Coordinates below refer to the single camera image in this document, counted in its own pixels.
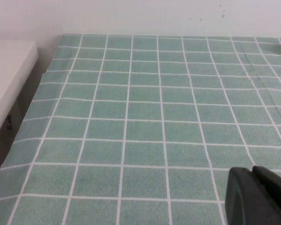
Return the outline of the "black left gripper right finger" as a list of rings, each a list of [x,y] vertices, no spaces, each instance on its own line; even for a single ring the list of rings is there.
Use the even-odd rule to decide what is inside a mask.
[[[263,166],[254,166],[252,173],[265,188],[274,209],[281,217],[281,177]]]

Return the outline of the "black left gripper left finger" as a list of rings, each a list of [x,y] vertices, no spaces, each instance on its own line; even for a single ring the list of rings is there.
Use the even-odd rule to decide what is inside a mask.
[[[225,210],[229,225],[281,225],[281,212],[246,168],[230,169]]]

